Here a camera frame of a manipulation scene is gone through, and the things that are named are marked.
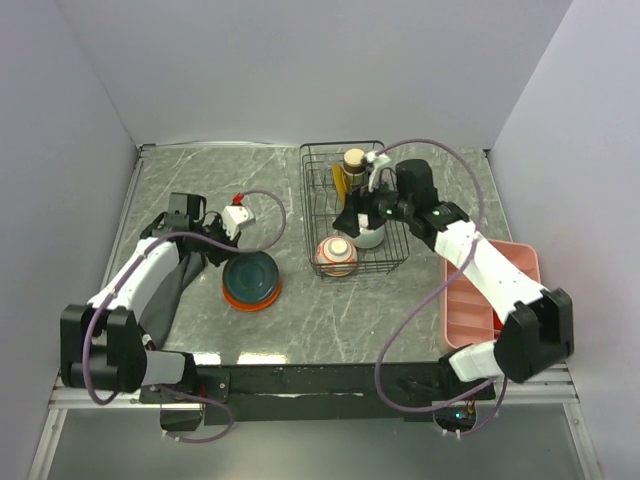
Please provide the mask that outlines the celadon green bowl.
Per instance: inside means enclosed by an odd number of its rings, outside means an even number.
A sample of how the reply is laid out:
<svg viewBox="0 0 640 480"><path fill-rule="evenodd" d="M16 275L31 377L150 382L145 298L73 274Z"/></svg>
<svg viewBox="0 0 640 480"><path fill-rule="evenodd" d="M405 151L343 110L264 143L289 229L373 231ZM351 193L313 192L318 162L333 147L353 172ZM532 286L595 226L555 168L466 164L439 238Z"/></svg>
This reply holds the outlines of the celadon green bowl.
<svg viewBox="0 0 640 480"><path fill-rule="evenodd" d="M358 249L374 249L384 241L385 236L384 226L377 229L361 227L359 229L359 235L352 238L352 243Z"/></svg>

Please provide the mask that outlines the aluminium rail frame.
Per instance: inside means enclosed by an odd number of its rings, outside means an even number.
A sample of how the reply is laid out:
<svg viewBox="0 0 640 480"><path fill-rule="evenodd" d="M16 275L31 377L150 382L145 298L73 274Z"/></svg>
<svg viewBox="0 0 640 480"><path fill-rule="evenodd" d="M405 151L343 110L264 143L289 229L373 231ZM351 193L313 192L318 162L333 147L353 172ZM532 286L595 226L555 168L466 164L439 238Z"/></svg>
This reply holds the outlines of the aluminium rail frame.
<svg viewBox="0 0 640 480"><path fill-rule="evenodd" d="M556 366L509 386L497 417L461 439L386 420L262 422L182 445L133 395L98 407L56 386L32 479L597 479L571 375Z"/></svg>

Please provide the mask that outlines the orange plastic plate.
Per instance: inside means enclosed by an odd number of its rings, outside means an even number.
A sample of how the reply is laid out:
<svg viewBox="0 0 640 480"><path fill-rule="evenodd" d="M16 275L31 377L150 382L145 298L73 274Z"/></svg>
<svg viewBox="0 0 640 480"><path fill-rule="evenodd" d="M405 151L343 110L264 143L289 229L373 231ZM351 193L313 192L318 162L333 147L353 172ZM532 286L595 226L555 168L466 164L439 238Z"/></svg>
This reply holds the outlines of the orange plastic plate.
<svg viewBox="0 0 640 480"><path fill-rule="evenodd" d="M226 286L222 285L222 293L227 303L232 308L241 312L246 312L246 313L258 312L270 307L273 303L276 302L276 300L281 294L281 291L282 291L282 283L279 283L275 288L275 290L273 291L273 293L270 294L265 300L261 302L256 302L256 303L247 303L247 302L241 302L238 299L236 299L233 295L229 293Z"/></svg>

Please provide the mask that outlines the dark grey cloth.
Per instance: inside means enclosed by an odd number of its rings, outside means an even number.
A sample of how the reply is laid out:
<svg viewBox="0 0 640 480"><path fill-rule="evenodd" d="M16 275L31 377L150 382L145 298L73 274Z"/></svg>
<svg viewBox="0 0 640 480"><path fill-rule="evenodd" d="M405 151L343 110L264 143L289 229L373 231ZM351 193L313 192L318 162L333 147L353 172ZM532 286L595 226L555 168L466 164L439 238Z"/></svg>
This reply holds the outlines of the dark grey cloth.
<svg viewBox="0 0 640 480"><path fill-rule="evenodd" d="M186 256L162 280L145 307L139 325L157 349L162 349L166 343L182 293L202 273L206 264L203 254Z"/></svg>

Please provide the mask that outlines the black wire dish rack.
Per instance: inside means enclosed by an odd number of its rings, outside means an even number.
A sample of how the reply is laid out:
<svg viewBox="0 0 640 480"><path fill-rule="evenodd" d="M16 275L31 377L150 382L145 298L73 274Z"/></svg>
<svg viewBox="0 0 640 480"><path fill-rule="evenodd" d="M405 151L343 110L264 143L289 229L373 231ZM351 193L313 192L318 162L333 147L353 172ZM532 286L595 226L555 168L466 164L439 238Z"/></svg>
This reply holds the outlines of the black wire dish rack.
<svg viewBox="0 0 640 480"><path fill-rule="evenodd" d="M408 259L407 227L378 218L366 205L372 173L384 193L396 186L390 166L375 170L360 160L383 147L379 140L308 142L299 147L305 243L316 275L390 273Z"/></svg>

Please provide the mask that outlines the yellow patterned plate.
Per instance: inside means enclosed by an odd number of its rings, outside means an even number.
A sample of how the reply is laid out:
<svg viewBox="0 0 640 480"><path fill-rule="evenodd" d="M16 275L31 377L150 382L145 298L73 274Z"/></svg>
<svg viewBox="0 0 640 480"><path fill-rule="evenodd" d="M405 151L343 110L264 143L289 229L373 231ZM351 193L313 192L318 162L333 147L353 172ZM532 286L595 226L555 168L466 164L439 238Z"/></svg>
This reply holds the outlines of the yellow patterned plate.
<svg viewBox="0 0 640 480"><path fill-rule="evenodd" d="M331 172L338 199L340 200L341 205L344 206L346 203L346 195L349 191L349 178L347 177L342 165L339 163L332 165Z"/></svg>

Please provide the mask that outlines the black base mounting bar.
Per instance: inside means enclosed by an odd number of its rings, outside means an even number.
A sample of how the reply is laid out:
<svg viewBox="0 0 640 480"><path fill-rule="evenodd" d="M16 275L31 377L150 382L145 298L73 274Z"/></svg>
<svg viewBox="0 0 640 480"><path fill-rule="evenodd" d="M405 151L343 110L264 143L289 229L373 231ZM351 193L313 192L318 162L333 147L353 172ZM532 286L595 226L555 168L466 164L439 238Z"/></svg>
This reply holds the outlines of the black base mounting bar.
<svg viewBox="0 0 640 480"><path fill-rule="evenodd" d="M429 421L426 413L392 409L377 394L372 363L325 365L202 365L187 390L226 404L238 422L403 418ZM390 400L430 406L479 386L447 379L436 362L385 363L380 378Z"/></svg>

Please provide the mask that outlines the beige brown ceramic cup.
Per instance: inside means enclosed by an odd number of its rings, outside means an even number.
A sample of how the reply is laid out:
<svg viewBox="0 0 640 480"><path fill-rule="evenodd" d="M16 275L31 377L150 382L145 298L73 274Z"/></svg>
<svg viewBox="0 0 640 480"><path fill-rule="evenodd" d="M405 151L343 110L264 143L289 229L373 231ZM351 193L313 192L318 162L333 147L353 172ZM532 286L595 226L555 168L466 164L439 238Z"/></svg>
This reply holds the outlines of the beige brown ceramic cup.
<svg viewBox="0 0 640 480"><path fill-rule="evenodd" d="M351 148L344 152L342 168L352 187L367 183L367 162L365 152L358 148Z"/></svg>

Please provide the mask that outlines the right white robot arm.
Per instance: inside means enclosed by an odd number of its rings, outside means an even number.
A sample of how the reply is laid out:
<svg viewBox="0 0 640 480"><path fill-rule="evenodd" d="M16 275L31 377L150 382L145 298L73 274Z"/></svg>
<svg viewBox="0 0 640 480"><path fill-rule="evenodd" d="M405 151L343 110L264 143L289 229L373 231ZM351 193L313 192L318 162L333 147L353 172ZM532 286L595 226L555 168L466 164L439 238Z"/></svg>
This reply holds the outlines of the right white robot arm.
<svg viewBox="0 0 640 480"><path fill-rule="evenodd" d="M389 220L406 224L414 237L470 281L503 325L497 339L465 346L445 359L437 376L440 391L460 398L473 381L496 376L523 383L570 357L574 352L570 296L529 278L458 205L440 200L425 160L399 162L393 187L381 180L389 162L388 156L373 152L362 157L365 181L346 193L334 229L356 237L360 216L375 227Z"/></svg>

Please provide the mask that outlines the pink divided plastic tray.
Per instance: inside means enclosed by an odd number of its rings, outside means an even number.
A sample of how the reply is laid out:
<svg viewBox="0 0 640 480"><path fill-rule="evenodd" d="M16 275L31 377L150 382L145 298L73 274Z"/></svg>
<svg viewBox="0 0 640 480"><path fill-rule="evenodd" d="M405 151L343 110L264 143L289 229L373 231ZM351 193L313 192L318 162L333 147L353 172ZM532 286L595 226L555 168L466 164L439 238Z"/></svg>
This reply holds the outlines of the pink divided plastic tray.
<svg viewBox="0 0 640 480"><path fill-rule="evenodd" d="M525 275L541 282L538 256L533 247L499 240L490 243ZM440 348L443 353L496 340L502 328L497 313L464 275L440 295Z"/></svg>

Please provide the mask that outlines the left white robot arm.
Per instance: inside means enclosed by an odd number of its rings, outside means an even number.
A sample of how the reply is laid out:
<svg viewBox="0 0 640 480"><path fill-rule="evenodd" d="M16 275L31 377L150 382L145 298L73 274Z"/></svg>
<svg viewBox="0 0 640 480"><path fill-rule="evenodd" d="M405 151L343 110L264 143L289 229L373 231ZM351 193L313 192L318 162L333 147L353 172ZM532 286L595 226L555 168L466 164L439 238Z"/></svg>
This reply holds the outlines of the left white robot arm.
<svg viewBox="0 0 640 480"><path fill-rule="evenodd" d="M60 318L60 376L70 388L132 393L164 384L176 401L200 388L189 353L163 351L169 329L152 327L154 315L171 322L189 268L220 265L232 257L242 229L255 216L239 202L210 223L204 197L173 193L168 208L140 233L121 270L84 305L69 305Z"/></svg>

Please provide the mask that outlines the orange white patterned bowl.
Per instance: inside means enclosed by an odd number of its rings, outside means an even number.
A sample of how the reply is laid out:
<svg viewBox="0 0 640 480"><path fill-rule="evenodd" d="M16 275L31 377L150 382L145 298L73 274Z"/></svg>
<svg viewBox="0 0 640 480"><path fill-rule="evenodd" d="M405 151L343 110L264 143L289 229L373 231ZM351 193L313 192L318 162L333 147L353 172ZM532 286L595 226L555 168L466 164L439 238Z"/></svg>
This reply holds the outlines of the orange white patterned bowl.
<svg viewBox="0 0 640 480"><path fill-rule="evenodd" d="M316 248L315 262L322 274L330 277L345 277L354 272L357 249L351 240L330 236Z"/></svg>

